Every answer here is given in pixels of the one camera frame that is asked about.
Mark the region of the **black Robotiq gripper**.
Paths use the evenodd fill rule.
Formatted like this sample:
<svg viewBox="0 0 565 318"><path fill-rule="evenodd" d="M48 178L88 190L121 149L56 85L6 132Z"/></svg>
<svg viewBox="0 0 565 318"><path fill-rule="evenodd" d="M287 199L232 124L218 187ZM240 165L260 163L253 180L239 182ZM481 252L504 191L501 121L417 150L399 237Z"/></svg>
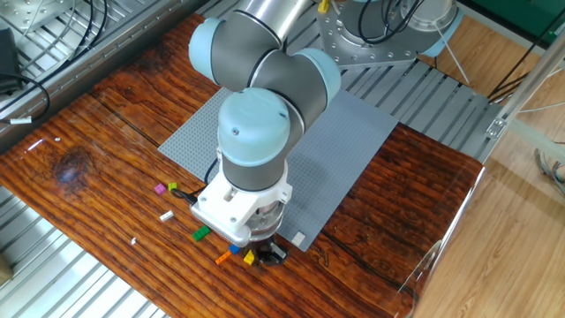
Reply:
<svg viewBox="0 0 565 318"><path fill-rule="evenodd" d="M264 252L264 259L262 253L256 252L254 254L254 264L259 266L265 264L267 266L275 266L284 264L289 255L289 250L276 243L276 236L251 241L249 248L253 251Z"/></svg>

